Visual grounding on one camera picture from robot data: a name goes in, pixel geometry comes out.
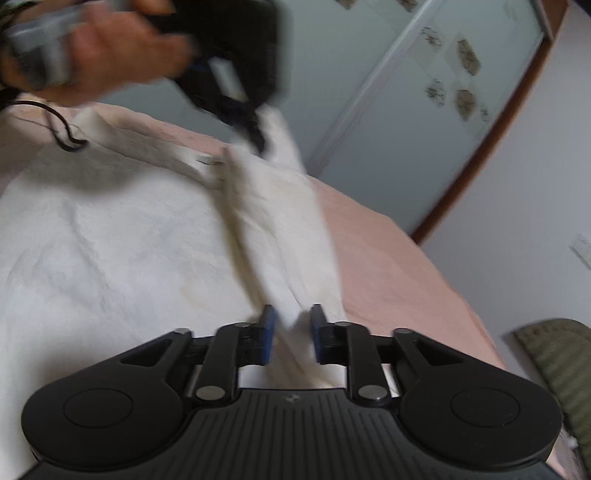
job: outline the ridged black surface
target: ridged black surface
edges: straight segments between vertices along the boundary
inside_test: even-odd
[[[447,465],[406,439],[393,416],[351,403],[344,390],[243,390],[202,410],[168,450],[116,472],[41,463],[26,480],[556,480],[545,464],[484,473]]]

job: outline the human hand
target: human hand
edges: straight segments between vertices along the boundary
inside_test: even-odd
[[[44,0],[22,12],[15,23],[33,20],[72,3],[72,0]],[[169,0],[134,0],[134,8],[147,15],[174,12]],[[85,5],[84,17],[86,21],[68,39],[74,72],[71,84],[33,92],[7,48],[0,52],[5,83],[50,102],[75,106],[96,100],[127,83],[176,77],[189,65],[189,39],[161,35],[139,13],[112,12],[106,2],[91,2]]]

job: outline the green cushion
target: green cushion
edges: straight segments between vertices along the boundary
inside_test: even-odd
[[[523,327],[515,336],[556,395],[591,472],[591,329],[553,319]]]

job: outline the folded cloth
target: folded cloth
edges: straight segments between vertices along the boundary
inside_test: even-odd
[[[247,386],[342,384],[317,366],[313,303],[343,320],[330,237],[280,114],[261,111],[266,159],[237,140],[221,157],[109,126],[90,147],[43,148],[0,198],[0,480],[32,465],[20,411],[42,385],[177,327],[211,335],[280,314],[268,369]]]

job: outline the black cable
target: black cable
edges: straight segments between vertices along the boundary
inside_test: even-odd
[[[62,150],[65,150],[67,152],[78,152],[88,146],[88,144],[89,144],[88,140],[80,140],[78,138],[75,138],[72,135],[72,131],[70,129],[70,125],[68,124],[67,120],[63,117],[63,115],[60,112],[51,108],[49,105],[46,105],[45,103],[41,103],[41,102],[32,102],[30,100],[15,100],[15,101],[11,102],[11,105],[31,105],[31,106],[43,108],[45,110],[45,118],[47,120],[47,126],[51,130],[51,133],[53,134],[53,138],[56,139],[57,144],[61,147]],[[58,119],[61,120],[61,122],[66,127],[66,134],[68,136],[68,140],[72,144],[76,145],[75,147],[66,144],[59,137],[56,129],[53,127],[53,120],[52,120],[50,114],[55,115],[56,117],[58,117]]]

